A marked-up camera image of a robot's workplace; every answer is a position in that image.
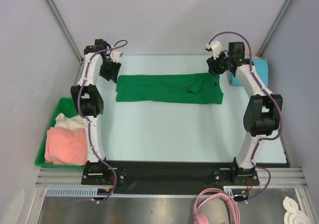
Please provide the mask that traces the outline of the green t shirt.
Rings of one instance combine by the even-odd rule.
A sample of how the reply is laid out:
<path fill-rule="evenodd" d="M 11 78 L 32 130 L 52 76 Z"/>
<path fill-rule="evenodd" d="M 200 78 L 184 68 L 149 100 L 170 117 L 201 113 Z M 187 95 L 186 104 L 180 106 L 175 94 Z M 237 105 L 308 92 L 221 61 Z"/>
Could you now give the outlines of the green t shirt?
<path fill-rule="evenodd" d="M 220 105 L 223 92 L 219 77 L 210 73 L 183 75 L 121 75 L 117 102 L 164 102 Z"/>

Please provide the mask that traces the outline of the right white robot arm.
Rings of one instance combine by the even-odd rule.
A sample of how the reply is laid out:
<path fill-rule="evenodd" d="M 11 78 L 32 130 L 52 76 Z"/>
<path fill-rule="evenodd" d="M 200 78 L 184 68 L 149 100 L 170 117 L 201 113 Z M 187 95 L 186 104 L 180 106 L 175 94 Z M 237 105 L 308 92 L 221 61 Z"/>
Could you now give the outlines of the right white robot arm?
<path fill-rule="evenodd" d="M 206 60 L 209 73 L 218 77 L 226 71 L 239 80 L 249 98 L 243 125 L 246 135 L 239 154 L 234 159 L 236 169 L 231 170 L 230 180 L 241 185 L 248 179 L 248 170 L 255 168 L 259 149 L 265 140 L 271 140 L 270 135 L 281 123 L 283 98 L 273 94 L 258 76 L 252 58 L 244 57 L 243 42 L 231 42 L 228 51 L 222 50 L 220 42 L 214 40 L 207 44 L 206 50 L 212 57 Z"/>

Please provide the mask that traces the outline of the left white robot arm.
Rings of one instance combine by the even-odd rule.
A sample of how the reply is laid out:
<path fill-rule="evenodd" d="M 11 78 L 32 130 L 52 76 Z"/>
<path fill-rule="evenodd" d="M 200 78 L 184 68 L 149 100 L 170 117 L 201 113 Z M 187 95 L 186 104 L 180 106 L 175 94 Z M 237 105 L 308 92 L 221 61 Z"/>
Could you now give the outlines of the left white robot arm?
<path fill-rule="evenodd" d="M 104 101 L 97 88 L 102 77 L 117 82 L 121 68 L 119 58 L 122 52 L 115 50 L 107 41 L 96 39 L 93 45 L 84 49 L 83 71 L 78 83 L 70 89 L 76 111 L 83 118 L 88 146 L 87 161 L 97 163 L 106 158 L 102 145 L 101 119 Z"/>

